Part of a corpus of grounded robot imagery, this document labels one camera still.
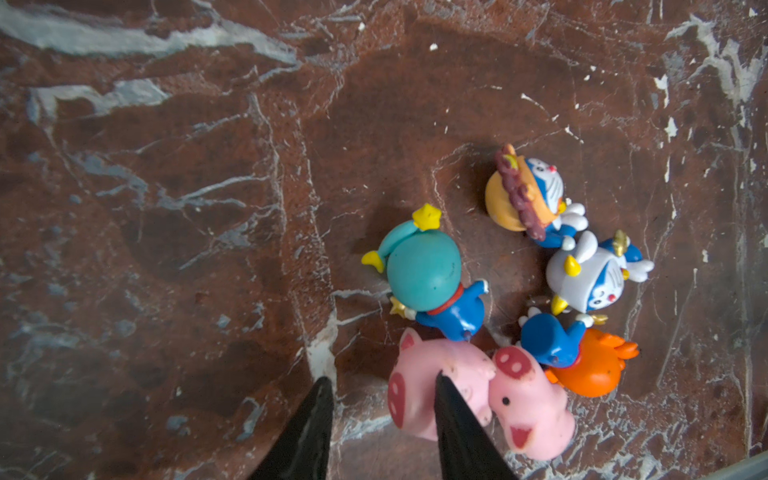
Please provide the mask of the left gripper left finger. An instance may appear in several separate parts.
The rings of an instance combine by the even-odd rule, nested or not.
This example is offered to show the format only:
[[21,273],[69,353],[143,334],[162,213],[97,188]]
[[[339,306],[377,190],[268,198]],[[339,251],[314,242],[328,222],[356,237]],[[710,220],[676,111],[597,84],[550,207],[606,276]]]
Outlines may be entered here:
[[325,479],[333,415],[332,382],[321,377],[248,480]]

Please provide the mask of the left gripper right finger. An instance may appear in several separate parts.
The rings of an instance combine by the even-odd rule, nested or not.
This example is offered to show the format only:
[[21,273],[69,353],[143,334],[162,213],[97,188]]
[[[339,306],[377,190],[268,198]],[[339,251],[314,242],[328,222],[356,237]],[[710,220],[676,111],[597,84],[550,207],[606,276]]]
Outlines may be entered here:
[[436,377],[434,411],[443,479],[519,479],[479,424],[453,381],[442,373]]

